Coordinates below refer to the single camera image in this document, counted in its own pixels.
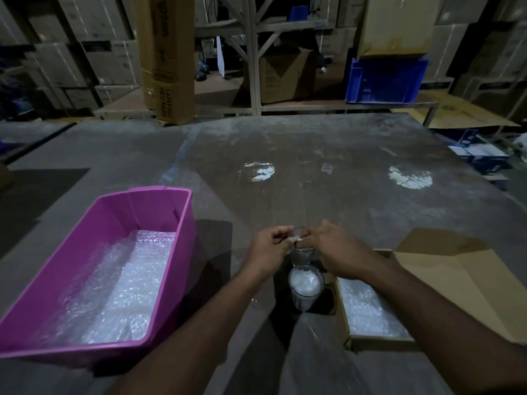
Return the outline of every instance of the table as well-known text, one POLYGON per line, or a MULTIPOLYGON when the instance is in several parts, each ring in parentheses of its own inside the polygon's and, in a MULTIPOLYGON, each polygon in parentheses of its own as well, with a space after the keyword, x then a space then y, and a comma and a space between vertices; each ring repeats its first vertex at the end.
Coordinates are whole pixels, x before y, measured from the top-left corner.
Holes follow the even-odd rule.
POLYGON ((0 141, 9 150, 0 162, 9 164, 73 126, 68 122, 0 122, 0 141))
MULTIPOLYGON (((240 117, 180 127, 85 121, 10 168, 18 182, 0 201, 0 226, 11 233, 0 239, 2 313, 97 196, 157 184, 194 191, 198 244, 188 314, 236 272, 256 231, 322 218, 377 248, 395 248, 417 226, 458 230, 487 241, 527 285, 527 215, 407 114, 240 117), (253 162, 272 164, 273 174, 253 181, 253 162), (430 172, 433 183, 397 185, 388 177, 392 166, 430 172)), ((450 393, 421 353, 344 352, 335 317, 305 313, 292 321, 273 307, 269 282, 207 394, 450 393)), ((113 379, 0 361, 2 393, 100 394, 113 379)))

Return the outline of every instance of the person's left hand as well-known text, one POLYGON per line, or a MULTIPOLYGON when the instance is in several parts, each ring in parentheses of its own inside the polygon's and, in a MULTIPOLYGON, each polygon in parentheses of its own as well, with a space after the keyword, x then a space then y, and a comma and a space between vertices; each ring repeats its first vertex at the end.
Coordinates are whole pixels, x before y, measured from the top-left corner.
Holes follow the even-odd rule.
POLYGON ((293 241, 287 236, 293 226, 268 227, 256 233, 243 260, 240 274, 245 274, 255 285, 263 284, 280 267, 293 241))

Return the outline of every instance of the purple tub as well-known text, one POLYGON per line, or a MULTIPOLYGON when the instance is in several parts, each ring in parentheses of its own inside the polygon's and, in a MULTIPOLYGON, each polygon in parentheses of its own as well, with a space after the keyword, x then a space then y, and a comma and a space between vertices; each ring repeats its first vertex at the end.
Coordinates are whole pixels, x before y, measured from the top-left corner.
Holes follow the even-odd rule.
POLYGON ((192 191, 138 187, 99 197, 0 321, 0 358, 24 358, 73 367, 142 356, 175 328, 194 249, 192 191), (138 341, 93 345, 38 346, 38 330, 58 313, 70 281, 102 243, 115 243, 133 230, 175 232, 146 335, 138 341))

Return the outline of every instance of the hand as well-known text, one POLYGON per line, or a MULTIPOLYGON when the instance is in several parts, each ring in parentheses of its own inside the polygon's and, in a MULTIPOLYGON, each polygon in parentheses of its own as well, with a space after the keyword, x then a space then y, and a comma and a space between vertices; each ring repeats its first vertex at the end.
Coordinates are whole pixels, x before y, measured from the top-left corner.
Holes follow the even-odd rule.
POLYGON ((293 241, 287 238, 293 229, 293 226, 276 226, 258 232, 249 245, 240 274, 254 280, 258 286, 269 279, 293 246, 293 241))
POLYGON ((385 265, 385 258, 329 220, 306 229, 302 236, 296 247, 316 248, 324 267, 337 277, 366 281, 369 274, 385 265))

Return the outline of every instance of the person's right hand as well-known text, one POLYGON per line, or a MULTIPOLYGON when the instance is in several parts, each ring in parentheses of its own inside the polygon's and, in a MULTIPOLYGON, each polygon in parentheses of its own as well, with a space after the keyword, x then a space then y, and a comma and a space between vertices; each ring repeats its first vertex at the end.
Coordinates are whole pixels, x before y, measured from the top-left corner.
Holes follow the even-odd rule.
POLYGON ((302 236, 296 248, 316 248, 324 267, 337 277, 365 281, 386 264, 385 258, 329 220, 307 228, 302 236))

